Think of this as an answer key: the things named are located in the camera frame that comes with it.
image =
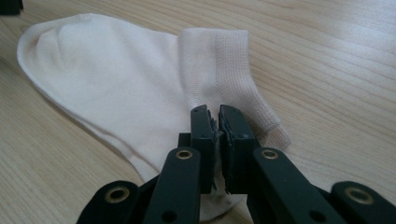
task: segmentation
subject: sock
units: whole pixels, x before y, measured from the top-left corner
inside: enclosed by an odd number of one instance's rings
[[[144,181],[161,171],[178,134],[190,131],[198,105],[215,118],[220,105],[239,108],[266,146],[290,144],[250,75],[246,31],[190,28],[176,36],[83,14],[30,27],[18,60],[47,98],[116,147]],[[240,199],[223,188],[202,196],[201,220]]]

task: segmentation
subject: wood grain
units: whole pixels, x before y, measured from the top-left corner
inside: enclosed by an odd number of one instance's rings
[[[177,35],[250,33],[250,66],[292,137],[287,155],[329,190],[354,180],[396,203],[394,1],[25,0],[0,17],[0,223],[75,223],[104,184],[141,184],[115,148],[46,101],[16,59],[29,26],[100,13]],[[245,203],[210,223],[252,223]]]

